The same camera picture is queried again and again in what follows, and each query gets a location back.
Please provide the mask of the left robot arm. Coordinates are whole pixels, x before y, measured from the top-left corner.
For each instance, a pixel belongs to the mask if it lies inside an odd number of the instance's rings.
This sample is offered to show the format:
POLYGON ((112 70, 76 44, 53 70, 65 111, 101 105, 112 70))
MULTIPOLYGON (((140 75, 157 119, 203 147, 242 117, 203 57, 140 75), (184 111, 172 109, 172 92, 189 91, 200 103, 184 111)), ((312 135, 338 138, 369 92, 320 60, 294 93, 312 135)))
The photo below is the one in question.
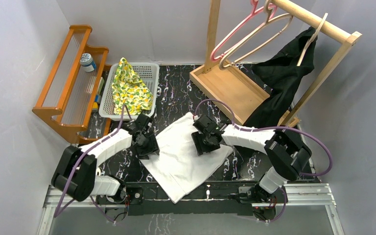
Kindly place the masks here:
POLYGON ((139 160, 148 160, 160 149, 151 126, 153 119, 141 114, 103 138, 81 147, 67 147, 51 179, 51 185, 76 201, 108 196, 115 204, 127 196, 125 183, 115 176, 98 175, 98 167, 116 153, 130 148, 139 160))

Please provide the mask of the beige wooden hanger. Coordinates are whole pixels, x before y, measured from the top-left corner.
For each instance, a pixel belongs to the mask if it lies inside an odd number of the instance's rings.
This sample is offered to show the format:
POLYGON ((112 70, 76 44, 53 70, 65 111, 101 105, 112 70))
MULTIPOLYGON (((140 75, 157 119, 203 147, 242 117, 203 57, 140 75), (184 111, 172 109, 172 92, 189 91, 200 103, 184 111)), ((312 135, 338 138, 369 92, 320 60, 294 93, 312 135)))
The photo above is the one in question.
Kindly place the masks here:
POLYGON ((312 42, 313 42, 313 41, 316 39, 316 37, 318 36, 319 32, 321 31, 323 25, 324 25, 325 22, 326 22, 327 17, 328 17, 328 13, 325 13, 324 16, 323 16, 323 18, 321 19, 321 21, 320 21, 318 27, 316 28, 315 32, 314 32, 314 33, 312 34, 312 36, 307 40, 307 42, 306 42, 306 44, 305 44, 305 46, 304 46, 304 48, 303 48, 303 50, 302 50, 302 53, 301 53, 301 55, 300 55, 300 57, 299 57, 299 60, 298 60, 298 62, 297 62, 297 66, 298 66, 298 67, 302 64, 302 61, 303 61, 303 59, 304 59, 304 56, 305 56, 305 54, 306 54, 307 49, 309 48, 309 46, 312 44, 312 42))

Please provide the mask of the white cloth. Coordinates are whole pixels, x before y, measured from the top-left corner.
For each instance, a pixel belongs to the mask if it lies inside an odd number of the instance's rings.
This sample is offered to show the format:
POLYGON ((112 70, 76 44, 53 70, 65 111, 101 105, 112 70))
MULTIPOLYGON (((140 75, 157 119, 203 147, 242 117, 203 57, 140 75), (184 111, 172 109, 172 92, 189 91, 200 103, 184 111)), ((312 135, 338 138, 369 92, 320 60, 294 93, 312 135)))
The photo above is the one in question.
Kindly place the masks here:
POLYGON ((233 153, 230 146, 221 145, 199 156, 191 137, 196 132, 193 123, 191 112, 171 123, 156 136, 159 154, 141 161, 174 204, 204 183, 233 153))

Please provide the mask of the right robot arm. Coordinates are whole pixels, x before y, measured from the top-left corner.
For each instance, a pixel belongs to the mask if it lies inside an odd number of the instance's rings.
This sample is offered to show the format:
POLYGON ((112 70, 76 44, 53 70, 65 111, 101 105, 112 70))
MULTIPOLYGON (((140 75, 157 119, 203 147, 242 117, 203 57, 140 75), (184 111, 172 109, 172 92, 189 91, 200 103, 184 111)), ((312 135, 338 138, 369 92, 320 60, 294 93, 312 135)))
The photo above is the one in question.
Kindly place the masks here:
POLYGON ((271 168, 256 185, 257 199, 270 202, 276 191, 288 181, 295 181, 312 155, 309 147, 295 134, 297 129, 277 126, 257 131, 233 124, 219 125, 208 116, 195 116, 191 134, 198 155, 211 153, 222 145, 240 146, 265 154, 271 168))

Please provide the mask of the black skirt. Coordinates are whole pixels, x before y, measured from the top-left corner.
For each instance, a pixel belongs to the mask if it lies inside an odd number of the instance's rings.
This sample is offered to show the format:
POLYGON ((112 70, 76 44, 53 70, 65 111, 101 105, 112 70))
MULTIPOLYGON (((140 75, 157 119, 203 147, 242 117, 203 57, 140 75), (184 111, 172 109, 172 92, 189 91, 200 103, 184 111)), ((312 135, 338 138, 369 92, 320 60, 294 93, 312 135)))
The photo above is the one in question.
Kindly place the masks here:
POLYGON ((252 72, 272 91, 270 96, 252 112, 243 126, 263 128, 278 125, 281 117, 290 107, 302 78, 314 70, 316 40, 309 45, 301 65, 297 65, 304 46, 314 33, 315 28, 309 27, 287 43, 271 59, 252 66, 252 72))

